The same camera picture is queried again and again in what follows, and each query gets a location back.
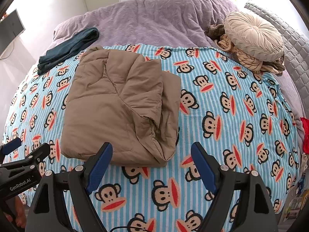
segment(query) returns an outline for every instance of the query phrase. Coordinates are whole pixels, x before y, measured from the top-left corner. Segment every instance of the brown folded jacket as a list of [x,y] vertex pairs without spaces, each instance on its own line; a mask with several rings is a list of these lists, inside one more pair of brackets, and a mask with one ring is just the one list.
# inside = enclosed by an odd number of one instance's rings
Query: brown folded jacket
[[87,159],[107,141],[112,163],[165,166],[175,153],[180,77],[161,60],[97,46],[82,57],[65,109],[61,153]]

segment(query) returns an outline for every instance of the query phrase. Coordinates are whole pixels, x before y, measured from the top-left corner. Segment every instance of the black cable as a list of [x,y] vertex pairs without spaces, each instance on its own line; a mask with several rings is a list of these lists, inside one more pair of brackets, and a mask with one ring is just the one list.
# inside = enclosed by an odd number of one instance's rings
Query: black cable
[[7,59],[12,54],[13,50],[14,50],[14,42],[13,42],[13,49],[12,49],[11,53],[7,57],[5,57],[5,58],[0,58],[0,60]]
[[119,227],[115,227],[115,228],[112,228],[109,232],[113,232],[114,230],[116,229],[138,229],[139,230],[142,230],[142,231],[146,231],[146,232],[151,232],[149,230],[146,230],[146,229],[143,229],[143,228],[139,228],[139,227],[131,227],[131,226],[119,226]]

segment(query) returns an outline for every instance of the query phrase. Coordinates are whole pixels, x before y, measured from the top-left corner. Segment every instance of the metal screw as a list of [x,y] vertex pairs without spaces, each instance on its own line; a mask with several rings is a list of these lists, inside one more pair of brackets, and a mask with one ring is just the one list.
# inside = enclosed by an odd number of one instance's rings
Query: metal screw
[[83,167],[82,165],[78,165],[78,166],[75,167],[75,170],[76,170],[77,172],[79,172],[79,171],[81,171],[81,170],[83,170],[83,169],[84,169],[84,167]]
[[221,165],[220,168],[221,168],[222,171],[229,170],[229,167],[227,165]]
[[52,175],[52,173],[53,173],[52,170],[47,170],[47,171],[45,172],[45,175],[46,175],[46,176],[50,176],[50,175]]
[[253,176],[259,176],[259,173],[258,173],[256,170],[252,170],[252,171],[251,171],[251,174],[252,174]]

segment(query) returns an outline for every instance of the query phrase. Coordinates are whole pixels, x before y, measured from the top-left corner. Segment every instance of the purple plush blanket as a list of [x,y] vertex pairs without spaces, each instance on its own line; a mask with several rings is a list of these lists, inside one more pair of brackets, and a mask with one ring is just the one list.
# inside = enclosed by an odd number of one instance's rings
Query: purple plush blanket
[[211,24],[223,23],[232,11],[230,0],[131,0],[99,8],[59,24],[49,49],[86,27],[96,27],[100,38],[93,44],[151,44],[171,47],[214,45],[205,36]]

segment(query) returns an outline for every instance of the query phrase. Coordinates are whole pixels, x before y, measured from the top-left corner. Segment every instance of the blue gripper pad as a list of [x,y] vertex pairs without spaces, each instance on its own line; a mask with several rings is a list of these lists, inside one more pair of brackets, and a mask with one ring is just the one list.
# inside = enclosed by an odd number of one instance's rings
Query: blue gripper pad
[[215,185],[214,172],[211,170],[204,155],[202,154],[202,152],[200,151],[196,143],[197,142],[193,143],[191,146],[191,157],[194,161],[194,164],[197,168],[198,173],[200,174],[200,177],[203,181],[205,188],[211,191],[212,194],[216,195],[217,187]]
[[6,143],[5,145],[3,145],[1,152],[3,155],[9,155],[11,152],[19,148],[20,146],[21,146],[20,138],[15,138],[11,140],[10,142]]
[[101,152],[100,157],[97,159],[95,165],[93,166],[91,172],[89,173],[88,185],[86,187],[86,192],[91,194],[94,190],[97,190],[104,173],[109,166],[109,162],[112,159],[113,147],[110,143],[106,146],[104,151],[101,149],[98,151],[97,155]]

